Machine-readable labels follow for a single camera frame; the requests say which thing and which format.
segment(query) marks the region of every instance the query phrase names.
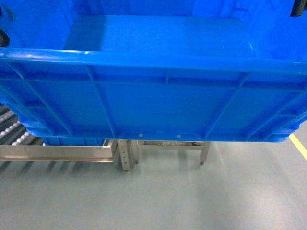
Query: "adjustable leg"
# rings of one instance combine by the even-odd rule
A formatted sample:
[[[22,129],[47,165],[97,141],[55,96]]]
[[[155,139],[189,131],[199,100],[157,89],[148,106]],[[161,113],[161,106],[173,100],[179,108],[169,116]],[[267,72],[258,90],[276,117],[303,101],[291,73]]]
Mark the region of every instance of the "adjustable leg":
[[[203,165],[207,161],[207,156],[209,152],[210,142],[206,141],[202,143],[201,156],[200,156],[200,165]]]

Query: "yellow floor line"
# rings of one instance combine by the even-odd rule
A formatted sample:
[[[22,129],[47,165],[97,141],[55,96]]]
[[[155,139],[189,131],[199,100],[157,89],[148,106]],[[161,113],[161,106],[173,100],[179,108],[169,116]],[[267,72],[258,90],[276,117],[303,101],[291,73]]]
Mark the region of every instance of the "yellow floor line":
[[[303,157],[305,157],[305,159],[307,160],[307,149],[304,147],[304,145],[302,145],[302,143],[296,138],[293,133],[289,136],[289,138],[295,145],[295,147],[301,152]]]

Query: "blue plastic crate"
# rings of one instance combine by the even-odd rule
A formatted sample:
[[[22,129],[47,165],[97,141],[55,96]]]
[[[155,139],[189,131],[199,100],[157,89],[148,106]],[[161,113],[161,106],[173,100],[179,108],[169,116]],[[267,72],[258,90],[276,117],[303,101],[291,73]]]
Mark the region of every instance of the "blue plastic crate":
[[[285,140],[307,115],[294,0],[0,3],[0,101],[42,137]]]
[[[48,137],[43,138],[46,145],[56,145],[56,146],[102,146],[104,139],[100,138],[58,138],[58,137]]]

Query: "metal stand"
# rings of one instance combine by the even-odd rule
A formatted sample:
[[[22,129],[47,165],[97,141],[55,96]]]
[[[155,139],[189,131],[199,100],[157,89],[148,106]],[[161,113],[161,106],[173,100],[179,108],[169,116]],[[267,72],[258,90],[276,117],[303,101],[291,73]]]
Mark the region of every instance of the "metal stand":
[[[140,151],[137,140],[119,140],[118,147],[122,169],[129,171],[135,164],[139,163]]]
[[[210,142],[184,142],[184,141],[138,141],[140,148],[163,150],[200,150],[200,165],[204,165],[210,148]]]

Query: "gray floor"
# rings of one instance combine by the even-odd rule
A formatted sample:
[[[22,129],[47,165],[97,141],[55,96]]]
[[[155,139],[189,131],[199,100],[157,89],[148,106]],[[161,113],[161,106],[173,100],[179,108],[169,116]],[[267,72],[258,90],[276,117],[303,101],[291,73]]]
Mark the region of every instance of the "gray floor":
[[[307,124],[296,136],[307,147]],[[304,230],[307,161],[283,143],[144,150],[113,164],[12,162],[0,169],[0,230]]]

